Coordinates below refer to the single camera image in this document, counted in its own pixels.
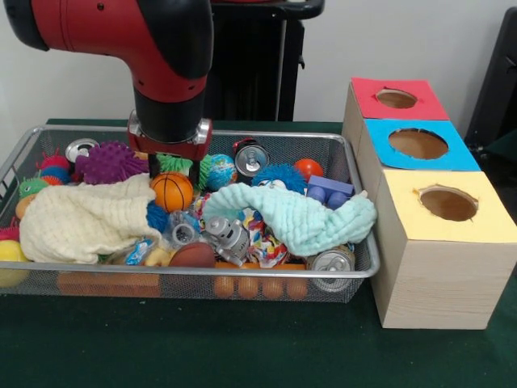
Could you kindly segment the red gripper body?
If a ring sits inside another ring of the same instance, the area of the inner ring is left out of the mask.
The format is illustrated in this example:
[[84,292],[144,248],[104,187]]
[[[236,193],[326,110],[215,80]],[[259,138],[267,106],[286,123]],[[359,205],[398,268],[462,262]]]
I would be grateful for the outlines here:
[[137,152],[170,154],[179,158],[202,160],[208,153],[212,139],[212,129],[212,121],[203,118],[197,125],[195,135],[186,141],[177,143],[155,141],[141,131],[141,123],[137,117],[137,111],[133,109],[128,119],[128,143]]

